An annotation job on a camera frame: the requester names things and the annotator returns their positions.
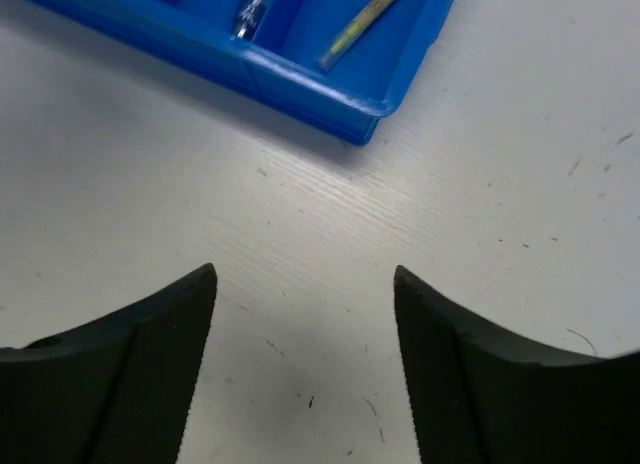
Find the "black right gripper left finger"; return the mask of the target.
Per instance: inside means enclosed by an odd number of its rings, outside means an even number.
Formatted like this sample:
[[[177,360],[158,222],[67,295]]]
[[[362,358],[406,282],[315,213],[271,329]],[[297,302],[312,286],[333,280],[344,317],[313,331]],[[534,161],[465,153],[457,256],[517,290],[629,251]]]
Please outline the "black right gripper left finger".
[[[176,462],[216,290],[205,264],[99,319],[2,349],[2,462]]]

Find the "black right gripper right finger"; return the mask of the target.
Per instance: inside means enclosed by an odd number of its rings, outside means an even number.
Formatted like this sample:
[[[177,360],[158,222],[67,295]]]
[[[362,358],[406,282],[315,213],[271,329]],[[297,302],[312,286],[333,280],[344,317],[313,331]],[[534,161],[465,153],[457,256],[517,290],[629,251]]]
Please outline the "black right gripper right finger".
[[[394,310],[424,463],[635,463],[639,356],[552,347],[451,301],[404,267]]]

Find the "pale yellow pen tube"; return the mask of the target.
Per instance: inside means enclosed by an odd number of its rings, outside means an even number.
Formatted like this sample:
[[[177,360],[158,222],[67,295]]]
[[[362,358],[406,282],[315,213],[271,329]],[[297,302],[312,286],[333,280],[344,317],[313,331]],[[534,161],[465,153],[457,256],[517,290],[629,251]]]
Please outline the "pale yellow pen tube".
[[[327,50],[319,56],[317,64],[326,72],[348,51],[361,35],[396,0],[370,0],[359,13],[331,41]]]

